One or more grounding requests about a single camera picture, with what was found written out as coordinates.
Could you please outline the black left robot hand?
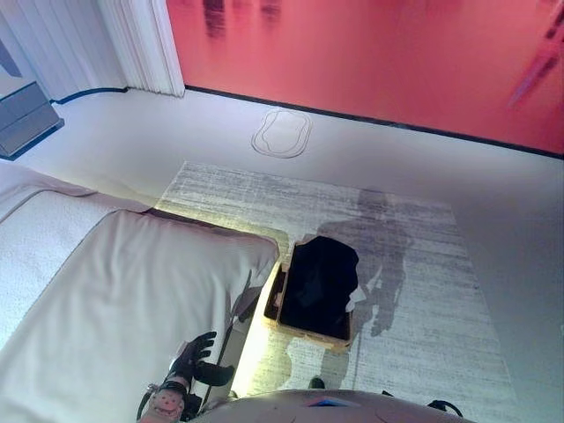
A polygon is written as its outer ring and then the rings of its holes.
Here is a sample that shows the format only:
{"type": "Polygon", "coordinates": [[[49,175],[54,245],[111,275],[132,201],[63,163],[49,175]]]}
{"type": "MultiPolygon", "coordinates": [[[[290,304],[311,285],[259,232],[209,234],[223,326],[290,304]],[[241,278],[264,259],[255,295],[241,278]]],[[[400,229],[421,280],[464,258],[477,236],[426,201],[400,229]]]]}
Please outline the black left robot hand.
{"type": "Polygon", "coordinates": [[[196,380],[212,387],[227,385],[234,377],[234,366],[224,367],[205,360],[211,356],[216,336],[216,331],[208,331],[185,341],[169,367],[167,379],[180,377],[188,383],[196,380]]]}

